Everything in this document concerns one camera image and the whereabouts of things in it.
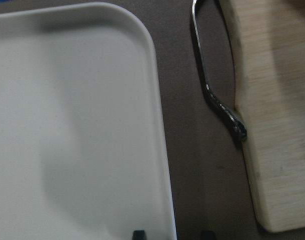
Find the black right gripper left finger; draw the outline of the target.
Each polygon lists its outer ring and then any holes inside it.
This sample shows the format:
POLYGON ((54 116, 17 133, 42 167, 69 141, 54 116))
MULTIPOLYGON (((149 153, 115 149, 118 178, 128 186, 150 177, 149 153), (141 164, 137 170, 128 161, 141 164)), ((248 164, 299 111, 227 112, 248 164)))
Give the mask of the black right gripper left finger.
POLYGON ((145 231, 135 230, 132 234, 132 240, 145 240, 145 231))

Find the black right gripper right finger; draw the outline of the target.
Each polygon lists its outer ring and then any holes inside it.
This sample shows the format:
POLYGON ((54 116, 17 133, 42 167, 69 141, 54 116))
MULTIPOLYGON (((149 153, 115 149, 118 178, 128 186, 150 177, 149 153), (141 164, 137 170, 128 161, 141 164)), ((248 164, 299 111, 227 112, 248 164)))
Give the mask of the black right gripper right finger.
POLYGON ((201 232, 201 240, 216 240, 216 234, 211 230, 203 230, 201 232))

